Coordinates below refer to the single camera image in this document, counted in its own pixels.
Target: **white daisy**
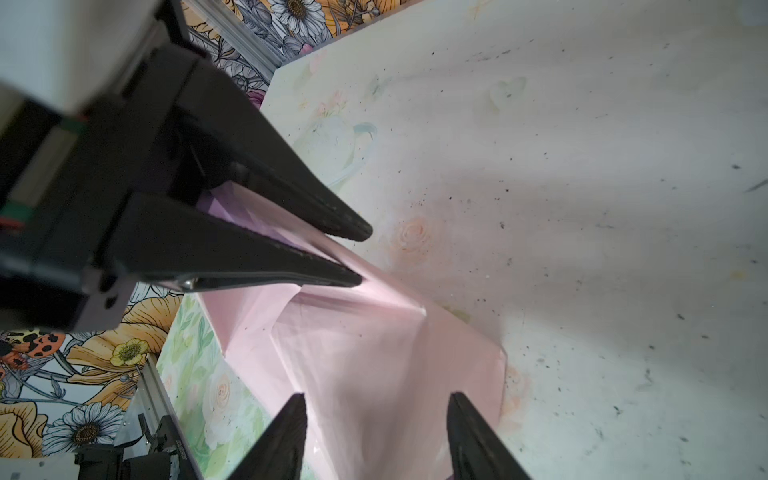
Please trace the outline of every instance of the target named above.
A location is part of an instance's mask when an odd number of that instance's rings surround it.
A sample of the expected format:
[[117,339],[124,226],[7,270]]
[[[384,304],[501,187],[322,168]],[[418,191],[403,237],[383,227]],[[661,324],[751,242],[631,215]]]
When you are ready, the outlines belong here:
[[108,403],[74,407],[53,422],[43,435],[43,455],[72,452],[91,443],[111,445],[123,421],[123,410]]
[[323,7],[315,0],[271,0],[280,23],[302,37],[321,37],[326,30]]

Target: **daisy center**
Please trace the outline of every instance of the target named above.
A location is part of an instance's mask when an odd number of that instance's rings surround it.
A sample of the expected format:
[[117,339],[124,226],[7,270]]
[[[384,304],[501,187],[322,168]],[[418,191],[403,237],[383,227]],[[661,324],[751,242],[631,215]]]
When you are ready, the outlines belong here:
[[299,20],[303,20],[304,17],[306,17],[306,7],[302,0],[288,0],[287,5],[288,11],[291,12],[294,17]]
[[134,358],[136,355],[141,355],[141,344],[139,342],[136,342],[133,345],[126,344],[123,351],[118,353],[118,356],[124,362]]
[[72,441],[77,445],[87,445],[93,443],[98,437],[99,428],[95,423],[86,423],[78,427],[72,436]]

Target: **folded pink paper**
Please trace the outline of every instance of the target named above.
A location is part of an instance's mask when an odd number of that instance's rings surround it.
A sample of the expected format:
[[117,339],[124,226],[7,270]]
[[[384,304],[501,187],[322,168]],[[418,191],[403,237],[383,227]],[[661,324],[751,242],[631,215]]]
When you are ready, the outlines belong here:
[[445,480],[451,392],[490,425],[501,347],[269,200],[228,183],[209,213],[341,263],[360,286],[277,284],[200,294],[224,359],[268,412],[306,394],[304,451],[321,480]]

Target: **yellow flower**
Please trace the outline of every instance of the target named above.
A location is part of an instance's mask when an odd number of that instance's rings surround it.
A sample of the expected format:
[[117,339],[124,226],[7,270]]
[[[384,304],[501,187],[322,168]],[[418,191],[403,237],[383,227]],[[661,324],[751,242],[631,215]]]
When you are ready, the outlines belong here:
[[[116,329],[92,336],[82,345],[72,348],[67,355],[67,361],[72,365],[87,366],[88,369],[69,377],[69,382],[105,386],[86,403],[111,403],[123,410],[128,407],[138,381],[136,365],[144,364],[147,353],[160,353],[170,325],[179,310],[181,298],[166,296],[142,300],[131,307]],[[133,340],[138,340],[138,343],[131,343]],[[133,354],[125,358],[131,353],[131,347],[135,349]],[[114,357],[120,358],[123,363],[115,364]],[[135,357],[138,358],[134,363],[128,362]]]
[[149,343],[144,340],[130,339],[114,348],[109,363],[114,366],[136,365],[144,359],[148,349]]
[[0,403],[0,457],[41,457],[47,421],[34,402]]

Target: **pink flower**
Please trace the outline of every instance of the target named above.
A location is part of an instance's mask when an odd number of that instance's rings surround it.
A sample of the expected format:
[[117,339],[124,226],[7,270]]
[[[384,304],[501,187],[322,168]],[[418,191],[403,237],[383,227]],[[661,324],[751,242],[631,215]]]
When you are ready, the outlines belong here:
[[253,104],[254,107],[261,108],[261,102],[264,101],[264,95],[266,95],[266,91],[264,90],[249,90],[248,100],[250,100],[250,103]]

